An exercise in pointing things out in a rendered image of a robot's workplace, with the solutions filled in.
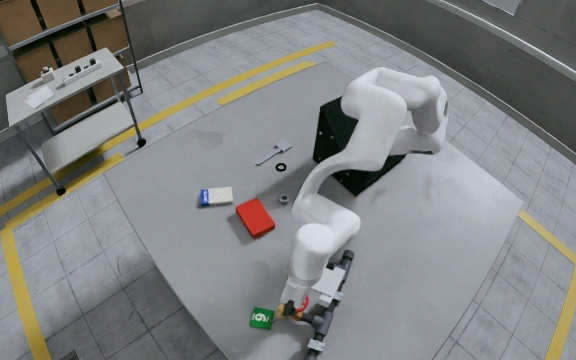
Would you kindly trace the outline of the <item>red rectangular block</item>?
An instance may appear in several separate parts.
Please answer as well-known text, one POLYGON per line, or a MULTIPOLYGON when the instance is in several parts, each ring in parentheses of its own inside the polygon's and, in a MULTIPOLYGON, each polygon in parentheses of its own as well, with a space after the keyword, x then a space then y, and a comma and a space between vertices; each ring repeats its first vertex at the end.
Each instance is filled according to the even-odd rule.
POLYGON ((236 212, 253 239, 275 229, 275 223, 256 197, 236 207, 236 212))

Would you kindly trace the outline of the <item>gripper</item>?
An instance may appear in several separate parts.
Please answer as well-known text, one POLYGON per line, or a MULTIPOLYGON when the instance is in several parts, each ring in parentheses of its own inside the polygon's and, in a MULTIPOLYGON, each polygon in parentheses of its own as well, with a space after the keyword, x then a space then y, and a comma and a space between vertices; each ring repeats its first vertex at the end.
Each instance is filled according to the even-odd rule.
MULTIPOLYGON (((289 275, 288 275, 288 277, 289 277, 289 275)), ((300 305, 304 301, 304 299, 307 296, 310 289, 311 288, 309 288, 308 286, 300 286, 300 285, 294 283, 289 277, 287 280, 287 283, 285 285, 282 297, 281 297, 281 302, 284 304, 286 303, 284 306, 284 310, 283 310, 284 312, 282 315, 285 317, 287 317, 287 316, 293 316, 294 317, 297 309, 300 307, 300 305), (294 306, 296 309, 292 306, 294 306), (292 313, 292 315, 290 315, 291 313, 292 313)))

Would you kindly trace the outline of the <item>green square tag with white number 6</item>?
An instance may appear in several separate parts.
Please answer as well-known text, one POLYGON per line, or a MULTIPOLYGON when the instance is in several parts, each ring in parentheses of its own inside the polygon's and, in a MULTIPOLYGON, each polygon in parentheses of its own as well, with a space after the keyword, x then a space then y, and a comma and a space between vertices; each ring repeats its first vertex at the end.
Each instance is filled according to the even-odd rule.
MULTIPOLYGON (((283 311, 276 314, 276 316, 278 317, 276 319, 279 319, 279 320, 283 319, 283 317, 279 317, 279 315, 282 314, 282 312, 283 311)), ((275 313, 275 311, 272 311, 272 310, 254 307, 249 326, 271 330, 271 325, 272 325, 274 313, 275 313), (270 319, 270 321, 269 321, 269 319, 270 319)), ((274 319, 274 320, 276 320, 276 319, 274 319)))

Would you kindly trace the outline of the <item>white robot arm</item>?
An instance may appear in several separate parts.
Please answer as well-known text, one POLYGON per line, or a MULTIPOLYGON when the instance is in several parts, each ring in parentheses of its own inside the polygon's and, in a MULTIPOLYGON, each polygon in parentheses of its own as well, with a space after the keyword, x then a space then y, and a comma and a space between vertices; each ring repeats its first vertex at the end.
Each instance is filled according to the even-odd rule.
POLYGON ((327 308, 345 270, 332 271, 326 265, 355 238, 360 218, 317 194, 320 185, 340 170, 378 171, 389 155, 436 155, 448 122, 447 94, 436 77, 420 78, 384 67, 350 83, 341 109, 359 120, 348 145, 311 171, 292 207, 293 220, 303 227, 294 238, 288 275, 294 283, 321 292, 318 304, 327 308), (407 110, 416 130, 401 126, 407 110))

